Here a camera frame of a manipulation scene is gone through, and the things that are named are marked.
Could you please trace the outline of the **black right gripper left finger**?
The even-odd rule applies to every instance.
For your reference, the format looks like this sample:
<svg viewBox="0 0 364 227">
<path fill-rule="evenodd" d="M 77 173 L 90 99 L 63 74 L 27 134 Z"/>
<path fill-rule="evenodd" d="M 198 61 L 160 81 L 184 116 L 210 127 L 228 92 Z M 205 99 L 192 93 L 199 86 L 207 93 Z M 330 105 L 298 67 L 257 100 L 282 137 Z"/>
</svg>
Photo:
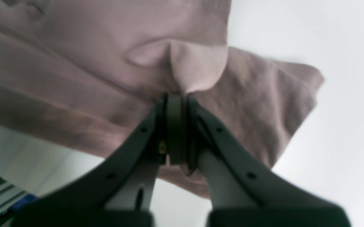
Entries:
<svg viewBox="0 0 364 227">
<path fill-rule="evenodd" d="M 186 162 L 184 98 L 164 95 L 126 141 L 88 174 L 23 208 L 13 227 L 153 227 L 162 165 Z"/>
</svg>

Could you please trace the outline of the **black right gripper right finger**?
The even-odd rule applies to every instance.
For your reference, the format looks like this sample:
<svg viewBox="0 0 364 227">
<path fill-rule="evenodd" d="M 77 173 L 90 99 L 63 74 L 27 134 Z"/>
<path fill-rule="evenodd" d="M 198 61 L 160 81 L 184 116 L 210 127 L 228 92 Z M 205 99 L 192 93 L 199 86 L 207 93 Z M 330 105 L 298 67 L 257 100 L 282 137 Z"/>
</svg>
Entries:
<svg viewBox="0 0 364 227">
<path fill-rule="evenodd" d="M 228 128 L 186 99 L 189 172 L 200 170 L 212 211 L 207 227 L 349 227 L 342 207 L 274 174 L 251 155 Z"/>
</svg>

